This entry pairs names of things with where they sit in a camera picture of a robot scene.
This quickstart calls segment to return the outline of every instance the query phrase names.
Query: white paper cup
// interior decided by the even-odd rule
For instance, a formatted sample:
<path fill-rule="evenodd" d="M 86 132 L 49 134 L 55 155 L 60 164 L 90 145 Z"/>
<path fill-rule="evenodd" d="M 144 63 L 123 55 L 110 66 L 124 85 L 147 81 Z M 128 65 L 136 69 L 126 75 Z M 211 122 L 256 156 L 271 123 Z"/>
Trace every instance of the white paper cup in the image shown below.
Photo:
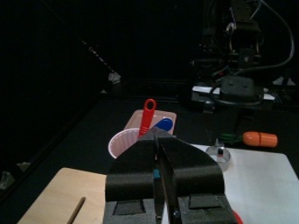
<path fill-rule="evenodd" d="M 124 129 L 114 135 L 107 146 L 112 158 L 118 158 L 118 156 L 135 144 L 138 134 L 139 129 Z"/>

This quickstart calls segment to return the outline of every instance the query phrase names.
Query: wooden board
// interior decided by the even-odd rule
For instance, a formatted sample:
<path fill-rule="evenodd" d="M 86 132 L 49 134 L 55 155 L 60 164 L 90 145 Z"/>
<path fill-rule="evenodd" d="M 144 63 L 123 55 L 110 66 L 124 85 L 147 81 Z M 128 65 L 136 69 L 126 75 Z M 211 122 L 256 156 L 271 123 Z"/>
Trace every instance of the wooden board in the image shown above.
<path fill-rule="evenodd" d="M 102 174 L 70 168 L 60 169 L 19 223 L 100 224 L 106 207 L 106 180 L 107 176 Z M 71 222 L 82 198 L 86 198 L 86 201 Z"/>

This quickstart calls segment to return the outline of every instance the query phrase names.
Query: orange object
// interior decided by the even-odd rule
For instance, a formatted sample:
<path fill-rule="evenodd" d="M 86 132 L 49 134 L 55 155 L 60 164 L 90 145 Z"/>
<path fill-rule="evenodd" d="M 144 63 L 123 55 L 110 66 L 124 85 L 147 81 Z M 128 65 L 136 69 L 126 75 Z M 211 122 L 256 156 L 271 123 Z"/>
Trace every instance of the orange object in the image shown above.
<path fill-rule="evenodd" d="M 276 147 L 278 138 L 275 134 L 248 131 L 243 134 L 243 143 L 250 146 Z"/>

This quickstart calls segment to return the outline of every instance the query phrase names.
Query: cup rim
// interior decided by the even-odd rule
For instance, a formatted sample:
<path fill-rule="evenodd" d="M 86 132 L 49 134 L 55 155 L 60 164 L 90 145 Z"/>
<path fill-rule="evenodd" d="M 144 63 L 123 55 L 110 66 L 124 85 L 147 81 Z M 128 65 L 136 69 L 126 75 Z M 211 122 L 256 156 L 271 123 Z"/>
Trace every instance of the cup rim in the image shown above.
<path fill-rule="evenodd" d="M 108 149 L 108 153 L 111 155 L 112 158 L 118 158 L 114 154 L 114 152 L 111 151 L 111 144 L 114 142 L 114 140 L 116 139 L 118 136 L 123 135 L 126 132 L 130 132 L 132 130 L 139 130 L 139 128 L 134 128 L 134 129 L 123 129 L 122 131 L 119 131 L 110 139 L 108 144 L 107 144 L 107 149 Z"/>

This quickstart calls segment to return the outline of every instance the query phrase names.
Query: red object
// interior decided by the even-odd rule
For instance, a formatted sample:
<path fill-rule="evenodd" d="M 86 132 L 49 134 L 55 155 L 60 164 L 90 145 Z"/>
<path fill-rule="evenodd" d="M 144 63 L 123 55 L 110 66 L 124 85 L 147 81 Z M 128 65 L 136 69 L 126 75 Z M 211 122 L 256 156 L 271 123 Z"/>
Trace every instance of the red object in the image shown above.
<path fill-rule="evenodd" d="M 140 137 L 150 129 L 150 125 L 155 115 L 155 107 L 156 107 L 155 100 L 147 99 L 144 102 L 144 113 L 138 137 Z"/>
<path fill-rule="evenodd" d="M 248 131 L 243 134 L 243 143 L 250 146 L 275 148 L 278 144 L 278 138 L 274 134 Z"/>

